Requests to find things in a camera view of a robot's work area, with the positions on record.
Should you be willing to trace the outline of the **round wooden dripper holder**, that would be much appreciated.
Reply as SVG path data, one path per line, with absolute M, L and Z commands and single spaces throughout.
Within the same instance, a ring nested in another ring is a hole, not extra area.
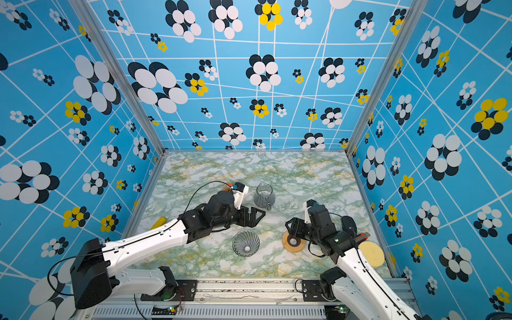
M 305 240 L 285 232 L 282 238 L 284 248 L 291 253 L 299 253 L 305 248 Z

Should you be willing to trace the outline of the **ribbed glass dripper cone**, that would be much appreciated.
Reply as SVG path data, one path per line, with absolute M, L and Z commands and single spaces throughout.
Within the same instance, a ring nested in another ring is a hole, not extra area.
M 240 231 L 232 241 L 234 253 L 241 257 L 251 257 L 257 253 L 259 247 L 259 236 L 250 230 Z

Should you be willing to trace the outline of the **clear glass carafe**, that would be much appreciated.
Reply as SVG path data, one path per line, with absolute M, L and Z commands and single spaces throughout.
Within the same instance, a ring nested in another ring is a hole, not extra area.
M 256 206 L 270 211 L 275 203 L 275 194 L 271 185 L 261 182 L 257 188 L 253 201 Z

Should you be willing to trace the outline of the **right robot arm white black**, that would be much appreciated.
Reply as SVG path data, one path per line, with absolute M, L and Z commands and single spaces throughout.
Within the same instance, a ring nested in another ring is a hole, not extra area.
M 410 307 L 374 270 L 359 245 L 365 237 L 357 235 L 352 217 L 341 217 L 341 229 L 332 221 L 325 205 L 304 203 L 305 218 L 294 217 L 285 223 L 287 232 L 309 241 L 329 257 L 335 267 L 321 275 L 324 297 L 346 305 L 358 319 L 429 319 Z

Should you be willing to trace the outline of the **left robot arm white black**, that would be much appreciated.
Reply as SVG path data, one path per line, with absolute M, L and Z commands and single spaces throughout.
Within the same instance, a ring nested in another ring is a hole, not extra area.
M 168 300 L 179 297 L 169 267 L 132 269 L 132 265 L 166 249 L 192 243 L 232 225 L 256 227 L 265 211 L 242 204 L 244 192 L 220 191 L 207 203 L 182 213 L 159 228 L 102 244 L 87 241 L 70 268 L 76 309 L 94 307 L 115 295 L 146 295 Z

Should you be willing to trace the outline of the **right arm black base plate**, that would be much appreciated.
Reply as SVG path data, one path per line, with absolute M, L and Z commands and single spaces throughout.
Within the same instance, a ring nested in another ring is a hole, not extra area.
M 299 280 L 295 289 L 302 294 L 305 302 L 347 303 L 352 297 L 346 279 L 339 279 L 334 284 L 321 280 Z

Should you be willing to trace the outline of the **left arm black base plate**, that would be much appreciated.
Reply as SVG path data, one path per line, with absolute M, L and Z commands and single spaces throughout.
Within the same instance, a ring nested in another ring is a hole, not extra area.
M 155 295 L 142 294 L 141 301 L 194 301 L 198 281 L 177 280 L 176 285 L 167 285 Z

